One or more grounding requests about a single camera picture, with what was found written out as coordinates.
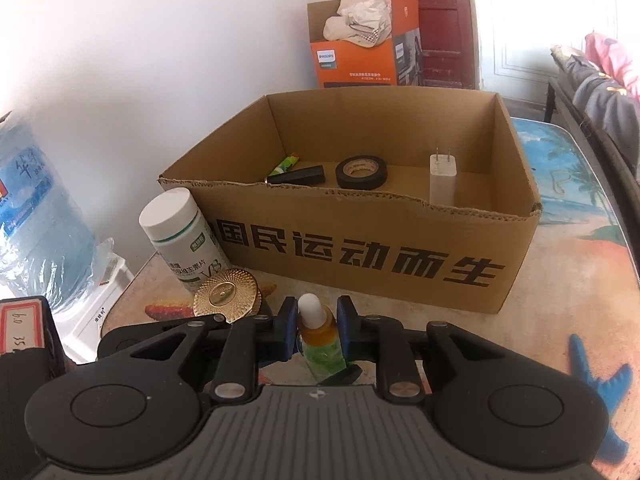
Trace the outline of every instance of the blue starfish print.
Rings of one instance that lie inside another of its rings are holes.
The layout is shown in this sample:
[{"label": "blue starfish print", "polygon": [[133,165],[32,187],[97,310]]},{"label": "blue starfish print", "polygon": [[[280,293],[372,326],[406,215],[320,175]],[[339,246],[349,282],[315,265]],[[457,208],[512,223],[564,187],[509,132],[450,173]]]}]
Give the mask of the blue starfish print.
[{"label": "blue starfish print", "polygon": [[[604,401],[607,412],[609,413],[609,420],[611,420],[620,402],[622,402],[622,399],[624,399],[631,387],[633,375],[631,366],[626,363],[623,364],[618,371],[613,374],[613,377],[606,381],[600,377],[594,378],[591,375],[584,344],[577,334],[571,334],[569,336],[569,364],[571,375],[576,379],[580,379],[583,383],[588,384]],[[609,429],[604,436],[602,444],[600,444],[596,458],[599,458],[603,462],[618,464],[624,460],[628,449],[628,442],[625,442],[617,436],[609,423]]]}]

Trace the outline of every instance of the white pill bottle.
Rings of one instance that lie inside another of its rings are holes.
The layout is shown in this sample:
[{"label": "white pill bottle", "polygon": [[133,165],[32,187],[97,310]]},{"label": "white pill bottle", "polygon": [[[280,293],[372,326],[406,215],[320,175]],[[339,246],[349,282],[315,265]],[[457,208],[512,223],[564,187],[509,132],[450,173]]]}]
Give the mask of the white pill bottle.
[{"label": "white pill bottle", "polygon": [[138,221],[169,268],[191,292],[230,267],[209,223],[185,187],[156,196],[142,210]]}]

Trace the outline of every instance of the white cap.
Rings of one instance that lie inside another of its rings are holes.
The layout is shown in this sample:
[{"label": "white cap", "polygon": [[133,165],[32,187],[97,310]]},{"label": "white cap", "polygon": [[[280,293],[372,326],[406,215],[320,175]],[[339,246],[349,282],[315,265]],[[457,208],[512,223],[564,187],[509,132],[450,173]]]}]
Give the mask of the white cap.
[{"label": "white cap", "polygon": [[307,328],[320,328],[326,322],[326,312],[315,294],[306,293],[298,298],[298,312]]},{"label": "white cap", "polygon": [[160,242],[183,231],[197,213],[198,205],[189,190],[175,187],[149,202],[138,222],[152,242]]}]

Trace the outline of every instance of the orange box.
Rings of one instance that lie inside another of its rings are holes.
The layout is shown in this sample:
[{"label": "orange box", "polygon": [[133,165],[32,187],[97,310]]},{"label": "orange box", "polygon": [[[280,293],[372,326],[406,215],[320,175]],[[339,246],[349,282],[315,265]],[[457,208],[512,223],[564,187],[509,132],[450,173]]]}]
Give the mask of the orange box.
[{"label": "orange box", "polygon": [[320,86],[407,86],[422,80],[418,0],[391,0],[391,36],[371,48],[324,39],[340,0],[307,4],[309,41]]}]

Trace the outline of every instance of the white rubber dropper bulb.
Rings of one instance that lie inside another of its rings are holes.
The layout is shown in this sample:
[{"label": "white rubber dropper bulb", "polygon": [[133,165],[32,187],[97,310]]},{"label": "white rubber dropper bulb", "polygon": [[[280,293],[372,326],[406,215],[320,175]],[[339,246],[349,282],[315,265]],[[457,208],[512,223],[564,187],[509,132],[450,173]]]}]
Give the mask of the white rubber dropper bulb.
[{"label": "white rubber dropper bulb", "polygon": [[298,312],[302,324],[311,330],[320,328],[326,322],[326,312],[315,294],[306,293],[298,298]]}]

